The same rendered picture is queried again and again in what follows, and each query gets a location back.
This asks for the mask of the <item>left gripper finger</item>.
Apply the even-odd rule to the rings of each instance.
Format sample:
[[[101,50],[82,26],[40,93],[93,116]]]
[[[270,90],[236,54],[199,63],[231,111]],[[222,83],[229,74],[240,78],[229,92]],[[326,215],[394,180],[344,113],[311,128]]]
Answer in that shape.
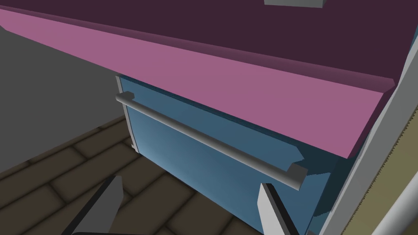
[[[123,197],[122,177],[110,176],[61,235],[108,235]]]

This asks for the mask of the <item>blue drawer front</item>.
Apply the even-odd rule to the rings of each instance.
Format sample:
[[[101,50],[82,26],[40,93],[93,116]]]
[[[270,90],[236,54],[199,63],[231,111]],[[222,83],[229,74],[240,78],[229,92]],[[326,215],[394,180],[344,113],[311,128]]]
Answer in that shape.
[[[133,100],[268,164],[307,169],[299,190],[274,180],[191,137],[126,107],[140,154],[262,232],[257,199],[271,183],[299,235],[319,235],[355,162],[235,118],[168,91],[120,75],[119,90]]]

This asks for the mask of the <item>grey flat block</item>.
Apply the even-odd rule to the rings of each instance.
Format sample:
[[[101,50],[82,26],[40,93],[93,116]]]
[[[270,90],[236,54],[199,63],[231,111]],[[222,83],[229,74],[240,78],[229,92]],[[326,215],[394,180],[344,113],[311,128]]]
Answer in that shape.
[[[264,0],[265,5],[323,8],[327,0]]]

